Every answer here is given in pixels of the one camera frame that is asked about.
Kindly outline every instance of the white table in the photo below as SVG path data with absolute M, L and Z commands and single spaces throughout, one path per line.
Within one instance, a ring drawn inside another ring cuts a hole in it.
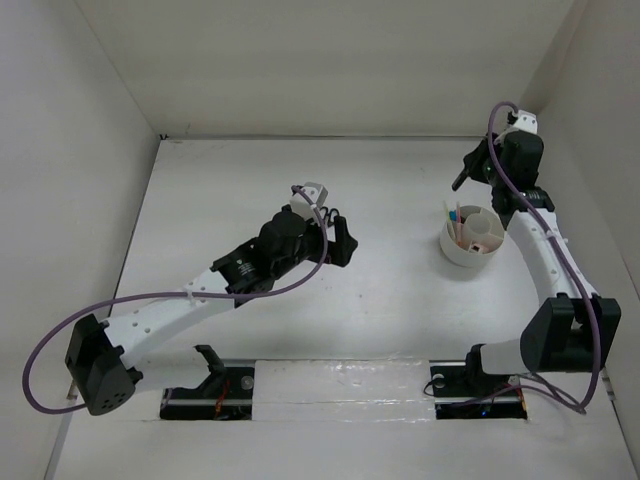
M 104 417 L 75 414 L 56 478 L 636 478 L 602 387 L 586 417 L 527 395 L 528 422 L 435 421 L 421 394 L 426 359 L 514 338 L 538 306 L 509 238 L 479 271 L 450 264 L 437 244 L 442 200 L 490 205 L 487 186 L 450 189 L 476 144 L 162 142 L 118 295 L 182 285 L 255 236 L 290 185 L 320 182 L 360 242 L 351 264 L 204 322 L 167 349 L 210 343 L 222 358 L 352 361 L 259 362 L 251 422 L 159 421 L 159 392 Z M 588 382 L 549 378 L 577 396 Z

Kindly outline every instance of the purple cable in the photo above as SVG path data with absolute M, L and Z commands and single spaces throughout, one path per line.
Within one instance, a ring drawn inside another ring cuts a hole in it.
M 463 407 L 463 406 L 466 406 L 466 405 L 472 405 L 474 403 L 478 403 L 478 402 L 482 402 L 482 401 L 493 399 L 494 397 L 502 395 L 503 393 L 506 393 L 506 392 L 509 392 L 509 391 L 512 391 L 512 390 L 516 390 L 516 389 L 519 389 L 519 388 L 523 388 L 523 389 L 527 389 L 527 390 L 533 390 L 533 391 L 535 391 L 537 393 L 540 393 L 542 395 L 546 395 L 547 397 L 550 397 L 553 400 L 556 400 L 557 402 L 560 402 L 562 405 L 566 406 L 567 408 L 570 408 L 571 410 L 573 410 L 575 412 L 578 412 L 578 413 L 581 413 L 581 414 L 585 414 L 586 413 L 585 407 L 587 405 L 589 405 L 589 403 L 593 399 L 593 395 L 595 394 L 596 387 L 598 386 L 598 373 L 600 372 L 600 362 L 602 361 L 602 347 L 600 345 L 600 328 L 598 326 L 598 320 L 596 318 L 596 313 L 593 310 L 593 306 L 591 305 L 591 299 L 589 298 L 589 294 L 587 293 L 586 289 L 584 288 L 584 285 L 582 285 L 582 282 L 580 281 L 580 278 L 578 277 L 578 274 L 573 269 L 573 267 L 569 263 L 569 260 L 567 259 L 567 257 L 565 256 L 564 252 L 560 248 L 560 243 L 558 242 L 558 239 L 555 237 L 555 235 L 553 235 L 553 232 L 551 231 L 551 227 L 545 221 L 545 219 L 542 217 L 542 215 L 540 215 L 540 213 L 535 209 L 535 207 L 533 205 L 531 205 L 531 203 L 525 197 L 523 197 L 520 194 L 519 190 L 516 188 L 516 186 L 513 184 L 513 182 L 507 176 L 506 172 L 503 170 L 502 165 L 500 165 L 500 161 L 498 160 L 498 155 L 496 154 L 496 150 L 495 150 L 495 148 L 493 146 L 492 134 L 493 134 L 493 125 L 495 123 L 496 115 L 498 114 L 498 111 L 502 107 L 510 107 L 515 112 L 518 111 L 517 105 L 515 105 L 512 102 L 499 102 L 495 107 L 493 107 L 493 110 L 491 110 L 491 115 L 489 116 L 488 133 L 487 133 L 488 145 L 489 145 L 489 154 L 491 156 L 491 161 L 493 162 L 493 166 L 495 167 L 496 171 L 498 172 L 498 175 L 500 175 L 500 178 L 502 179 L 504 184 L 509 188 L 509 190 L 511 190 L 515 194 L 516 198 L 518 198 L 518 201 L 520 203 L 522 203 L 522 205 L 524 205 L 527 208 L 529 213 L 531 215 L 533 215 L 533 217 L 540 224 L 540 226 L 543 228 L 545 233 L 546 234 L 550 234 L 548 238 L 549 238 L 549 243 L 551 244 L 551 247 L 553 248 L 553 251 L 555 252 L 556 256 L 558 257 L 558 260 L 560 261 L 560 263 L 562 264 L 562 267 L 569 274 L 569 276 L 573 280 L 573 283 L 576 284 L 576 287 L 578 288 L 578 291 L 580 292 L 580 296 L 582 297 L 582 300 L 584 301 L 585 308 L 587 310 L 587 316 L 589 317 L 589 324 L 591 326 L 591 332 L 593 334 L 593 369 L 591 371 L 591 380 L 589 382 L 589 387 L 587 388 L 587 393 L 585 394 L 584 398 L 580 402 L 578 402 L 575 398 L 573 398 L 571 395 L 569 395 L 564 390 L 561 390 L 560 388 L 556 387 L 555 385 L 552 385 L 550 382 L 548 382 L 547 380 L 542 378 L 540 375 L 534 374 L 534 376 L 532 378 L 530 378 L 530 380 L 533 380 L 533 381 L 535 381 L 537 383 L 545 385 L 551 391 L 551 393 L 546 392 L 546 391 L 544 391 L 544 390 L 542 390 L 540 388 L 532 387 L 532 386 L 529 386 L 529 385 L 521 385 L 521 386 L 513 385 L 511 387 L 507 387 L 507 388 L 505 388 L 503 390 L 500 390 L 500 391 L 498 391 L 496 393 L 493 393 L 491 395 L 488 395 L 486 397 L 483 397 L 483 398 L 480 398 L 480 399 L 469 400 L 467 402 L 462 402 L 462 403 L 459 403 L 459 404 L 456 404 L 456 405 L 458 405 L 460 407 Z M 560 395 L 564 395 L 565 397 L 569 398 L 574 403 L 566 401 Z
M 313 277 L 316 273 L 318 273 L 318 271 L 324 264 L 325 259 L 327 258 L 327 254 L 329 252 L 329 239 L 327 238 L 327 227 L 322 219 L 322 215 L 320 214 L 318 207 L 315 205 L 313 200 L 311 200 L 311 198 L 309 198 L 309 196 L 306 193 L 304 193 L 300 187 L 293 186 L 291 187 L 291 190 L 294 193 L 299 194 L 302 198 L 306 200 L 306 202 L 309 205 L 312 206 L 313 213 L 316 216 L 316 220 L 318 222 L 318 225 L 320 226 L 320 231 L 322 232 L 322 242 L 323 242 L 322 254 L 320 255 L 320 260 L 318 260 L 318 263 L 313 267 L 313 269 L 297 282 L 294 282 L 291 285 L 280 288 L 278 290 L 272 290 L 270 292 L 261 292 L 261 293 L 192 292 L 193 297 L 221 298 L 221 299 L 234 299 L 234 300 L 254 300 L 256 298 L 275 297 L 276 295 L 282 295 L 283 293 L 287 293 L 295 288 L 298 288 L 300 285 L 306 283 L 311 279 L 311 277 Z M 186 298 L 186 297 L 188 297 L 187 292 L 153 292 L 153 293 L 141 293 L 138 295 L 129 295 L 128 297 L 113 298 L 111 300 L 104 300 L 102 302 L 89 305 L 88 307 L 83 308 L 82 310 L 65 318 L 62 322 L 60 322 L 53 329 L 51 329 L 51 331 L 47 333 L 42 338 L 42 340 L 38 342 L 36 347 L 33 349 L 33 352 L 31 352 L 31 354 L 29 355 L 29 358 L 27 358 L 27 361 L 24 365 L 24 370 L 22 371 L 22 391 L 24 392 L 24 396 L 27 399 L 27 402 L 29 402 L 29 404 L 40 413 L 45 413 L 47 415 L 61 415 L 69 412 L 75 412 L 76 410 L 80 410 L 85 407 L 84 403 L 81 405 L 74 405 L 72 407 L 66 407 L 66 408 L 45 407 L 44 405 L 40 404 L 36 400 L 36 398 L 33 396 L 33 392 L 31 391 L 31 383 L 30 383 L 31 370 L 33 369 L 33 364 L 35 363 L 36 358 L 38 358 L 38 355 L 40 354 L 42 349 L 47 345 L 47 343 L 49 343 L 53 337 L 55 337 L 58 333 L 60 333 L 60 331 L 66 326 L 68 326 L 69 324 L 75 322 L 76 320 L 79 320 L 82 317 L 85 317 L 86 315 L 96 310 L 99 310 L 100 308 L 109 307 L 112 305 L 118 305 L 120 303 L 135 302 L 137 300 L 152 300 L 157 298 Z

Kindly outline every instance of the purple hose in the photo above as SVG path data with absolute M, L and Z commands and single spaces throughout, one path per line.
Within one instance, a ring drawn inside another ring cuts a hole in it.
M 483 397 L 481 399 L 469 400 L 468 402 L 462 402 L 462 403 L 457 404 L 457 405 L 461 406 L 461 407 L 465 406 L 465 405 L 471 405 L 471 404 L 477 403 L 479 401 L 485 401 L 485 400 L 492 399 L 494 397 L 502 395 L 503 393 L 509 392 L 511 390 L 515 390 L 515 389 L 518 389 L 518 388 L 523 388 L 523 389 L 527 389 L 527 390 L 533 390 L 535 392 L 538 392 L 538 393 L 541 393 L 543 395 L 546 395 L 546 396 L 552 398 L 553 400 L 556 400 L 556 401 L 560 402 L 561 404 L 563 404 L 564 406 L 570 408 L 571 410 L 574 410 L 574 411 L 576 411 L 578 413 L 584 414 L 584 413 L 586 413 L 585 412 L 585 407 L 587 405 L 589 405 L 589 403 L 591 402 L 591 399 L 593 398 L 593 395 L 595 394 L 596 387 L 598 386 L 598 373 L 600 372 L 600 363 L 602 361 L 602 347 L 600 345 L 600 328 L 598 327 L 598 320 L 596 318 L 596 313 L 593 310 L 593 306 L 591 305 L 591 299 L 589 298 L 589 294 L 587 293 L 586 289 L 584 288 L 584 285 L 582 285 L 582 282 L 580 281 L 580 278 L 578 278 L 578 274 L 573 269 L 573 267 L 569 263 L 569 260 L 567 260 L 567 257 L 565 256 L 564 252 L 560 248 L 560 243 L 558 242 L 558 239 L 555 237 L 555 235 L 553 235 L 553 232 L 551 231 L 551 227 L 545 221 L 545 219 L 542 217 L 542 215 L 540 215 L 540 213 L 535 209 L 535 207 L 533 205 L 531 205 L 531 203 L 525 197 L 520 195 L 520 192 L 518 191 L 516 186 L 513 184 L 513 182 L 509 179 L 509 177 L 507 176 L 506 172 L 503 170 L 502 165 L 500 165 L 500 162 L 498 160 L 498 155 L 496 154 L 496 150 L 495 150 L 495 148 L 493 146 L 492 134 L 493 134 L 493 125 L 495 123 L 496 115 L 497 115 L 498 111 L 500 110 L 500 108 L 502 108 L 502 107 L 510 107 L 515 112 L 518 111 L 518 107 L 512 102 L 500 102 L 495 107 L 493 107 L 493 110 L 491 110 L 491 115 L 489 116 L 489 128 L 488 128 L 488 133 L 487 133 L 488 145 L 489 145 L 489 154 L 491 155 L 491 161 L 493 162 L 493 166 L 495 167 L 496 171 L 498 172 L 498 175 L 500 175 L 500 178 L 502 179 L 504 184 L 509 188 L 509 190 L 511 190 L 515 194 L 516 198 L 518 198 L 520 203 L 522 203 L 522 205 L 524 205 L 527 208 L 529 213 L 531 215 L 533 215 L 533 217 L 540 224 L 540 226 L 543 228 L 545 233 L 550 234 L 549 235 L 549 243 L 551 243 L 551 247 L 553 248 L 553 251 L 555 252 L 556 256 L 558 257 L 558 260 L 560 261 L 560 263 L 562 264 L 563 268 L 567 271 L 567 273 L 569 274 L 569 276 L 573 280 L 573 283 L 576 284 L 576 287 L 578 288 L 578 291 L 580 292 L 580 296 L 582 297 L 582 300 L 584 301 L 585 308 L 587 309 L 587 316 L 589 317 L 589 324 L 591 325 L 591 332 L 593 334 L 593 369 L 591 371 L 591 380 L 589 382 L 589 387 L 587 388 L 587 393 L 585 394 L 584 398 L 580 402 L 577 402 L 576 399 L 573 398 L 571 395 L 569 395 L 567 392 L 565 392 L 564 390 L 561 390 L 560 388 L 552 385 L 551 383 L 549 383 L 547 380 L 545 380 L 541 376 L 534 375 L 532 380 L 537 382 L 537 383 L 545 385 L 547 388 L 549 388 L 549 390 L 551 391 L 551 394 L 546 392 L 546 391 L 544 391 L 544 390 L 541 390 L 541 389 L 539 389 L 537 387 L 531 387 L 529 385 L 511 386 L 511 387 L 507 387 L 507 388 L 505 388 L 503 390 L 500 390 L 499 392 L 496 392 L 496 393 L 494 393 L 492 395 L 488 395 L 487 397 Z M 566 401 L 565 399 L 561 398 L 560 395 L 566 396 L 567 398 L 572 400 L 574 403 Z
M 272 290 L 270 292 L 261 292 L 261 293 L 205 293 L 205 292 L 193 292 L 192 296 L 195 298 L 222 298 L 222 299 L 234 299 L 234 300 L 253 300 L 256 298 L 266 298 L 266 297 L 275 297 L 276 295 L 281 295 L 283 293 L 290 292 L 291 290 L 298 288 L 300 285 L 306 283 L 313 277 L 322 265 L 324 264 L 325 259 L 327 258 L 327 253 L 329 251 L 329 239 L 327 238 L 327 227 L 322 219 L 322 215 L 318 210 L 318 207 L 313 203 L 313 200 L 309 198 L 309 196 L 302 191 L 299 187 L 291 187 L 294 193 L 299 194 L 302 198 L 304 198 L 309 205 L 313 207 L 313 213 L 316 216 L 316 220 L 318 225 L 320 226 L 320 231 L 322 232 L 322 255 L 320 255 L 320 260 L 313 267 L 313 269 L 304 277 L 302 277 L 297 282 L 292 283 L 286 287 L 280 288 L 278 290 Z M 55 337 L 60 331 L 68 326 L 69 324 L 79 320 L 86 315 L 89 315 L 96 310 L 99 310 L 103 307 L 109 307 L 112 305 L 118 305 L 120 303 L 128 303 L 135 302 L 137 300 L 151 300 L 157 298 L 186 298 L 188 296 L 187 292 L 154 292 L 154 293 L 141 293 L 138 295 L 130 295 L 128 297 L 121 298 L 113 298 L 111 300 L 104 300 L 102 302 L 98 302 L 94 305 L 90 305 L 82 310 L 74 313 L 73 315 L 65 318 L 62 322 L 56 325 L 49 333 L 47 333 L 42 340 L 38 342 L 36 347 L 33 349 L 33 352 L 27 358 L 27 361 L 24 365 L 24 370 L 22 371 L 22 391 L 24 392 L 24 396 L 27 399 L 27 402 L 39 411 L 40 413 L 45 413 L 48 415 L 61 415 L 64 413 L 74 412 L 76 410 L 80 410 L 85 407 L 85 404 L 74 405 L 72 407 L 66 408 L 49 408 L 40 404 L 35 397 L 33 396 L 33 392 L 31 391 L 31 370 L 33 369 L 33 364 L 38 358 L 38 355 L 42 351 L 42 349 L 51 341 L 53 337 Z

